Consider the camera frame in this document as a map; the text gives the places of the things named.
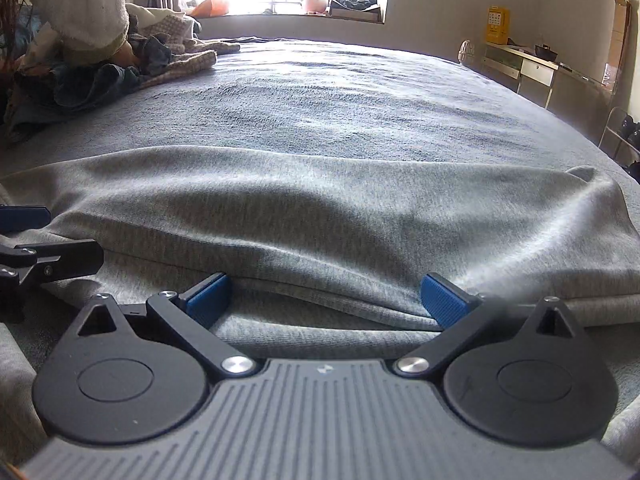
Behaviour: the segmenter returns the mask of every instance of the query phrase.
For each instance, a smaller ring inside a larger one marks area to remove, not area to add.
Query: yellow box
[[[511,12],[503,7],[489,8],[486,20],[486,40],[498,45],[506,45],[509,37]]]

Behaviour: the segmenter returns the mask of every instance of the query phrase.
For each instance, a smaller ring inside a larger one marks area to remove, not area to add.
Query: pink bowl
[[[326,10],[326,0],[302,0],[302,12],[324,12]]]

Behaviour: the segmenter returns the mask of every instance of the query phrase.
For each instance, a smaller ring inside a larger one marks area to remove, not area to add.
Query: orange bag
[[[193,9],[189,15],[192,18],[214,18],[224,16],[229,13],[229,2],[227,0],[204,0],[199,6]]]

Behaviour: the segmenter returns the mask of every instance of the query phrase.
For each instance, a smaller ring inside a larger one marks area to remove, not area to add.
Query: gray ribbed plate
[[[468,428],[423,381],[379,361],[273,360],[219,384],[179,430],[127,448],[52,439],[30,480],[570,480],[630,478],[596,441],[502,446]]]

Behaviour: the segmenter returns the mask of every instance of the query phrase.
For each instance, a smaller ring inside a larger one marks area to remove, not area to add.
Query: black clamp
[[[94,240],[0,244],[0,322],[21,322],[25,293],[42,283],[89,276],[100,270],[104,251]]]

